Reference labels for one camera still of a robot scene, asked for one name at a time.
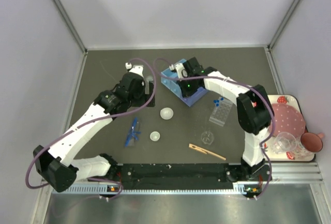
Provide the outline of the small glass flask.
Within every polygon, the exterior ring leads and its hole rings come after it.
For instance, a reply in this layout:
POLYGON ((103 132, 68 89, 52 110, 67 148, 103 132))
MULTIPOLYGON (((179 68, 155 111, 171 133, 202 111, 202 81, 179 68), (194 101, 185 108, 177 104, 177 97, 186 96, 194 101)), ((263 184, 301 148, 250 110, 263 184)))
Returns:
POLYGON ((146 82, 147 82, 147 84, 153 83, 154 82, 154 78, 152 76, 147 76, 146 77, 146 82))

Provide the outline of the clear test tube rack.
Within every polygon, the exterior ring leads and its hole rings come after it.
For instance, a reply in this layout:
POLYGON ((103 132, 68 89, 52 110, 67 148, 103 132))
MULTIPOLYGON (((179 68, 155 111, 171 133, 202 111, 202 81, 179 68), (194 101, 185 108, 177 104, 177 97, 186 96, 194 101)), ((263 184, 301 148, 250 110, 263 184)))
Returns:
POLYGON ((214 103, 215 107, 209 117, 209 121, 223 127, 232 109, 233 103, 224 97, 224 100, 221 101, 220 98, 221 97, 217 99, 219 106, 216 106, 216 103, 214 103))

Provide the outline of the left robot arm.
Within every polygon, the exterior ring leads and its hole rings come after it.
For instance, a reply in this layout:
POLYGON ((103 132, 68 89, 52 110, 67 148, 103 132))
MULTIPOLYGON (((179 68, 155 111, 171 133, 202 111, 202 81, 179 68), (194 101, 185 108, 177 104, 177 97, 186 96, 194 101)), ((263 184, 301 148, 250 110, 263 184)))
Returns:
POLYGON ((49 148, 41 145, 33 151, 36 171, 57 192, 63 192, 74 182, 91 177, 103 177, 111 181, 117 176, 112 157, 100 154, 93 158, 76 159, 78 152, 103 127, 123 116, 131 107, 155 105, 153 95, 145 93, 145 87, 153 90, 153 83, 145 83, 143 66, 133 66, 116 86, 101 92, 83 116, 74 123, 56 143, 49 148))

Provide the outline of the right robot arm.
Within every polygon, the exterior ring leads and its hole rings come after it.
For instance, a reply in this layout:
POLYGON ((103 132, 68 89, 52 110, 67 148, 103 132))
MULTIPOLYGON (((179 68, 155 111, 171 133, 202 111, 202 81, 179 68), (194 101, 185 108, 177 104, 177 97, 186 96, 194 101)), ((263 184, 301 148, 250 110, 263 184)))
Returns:
POLYGON ((241 174, 249 181, 258 177, 265 163, 264 143, 275 129, 268 130, 274 122, 274 112, 265 88, 236 82, 213 67, 203 68, 195 57, 177 63, 172 70, 177 73, 183 97, 192 96, 202 87, 235 104, 238 123, 245 132, 241 174))

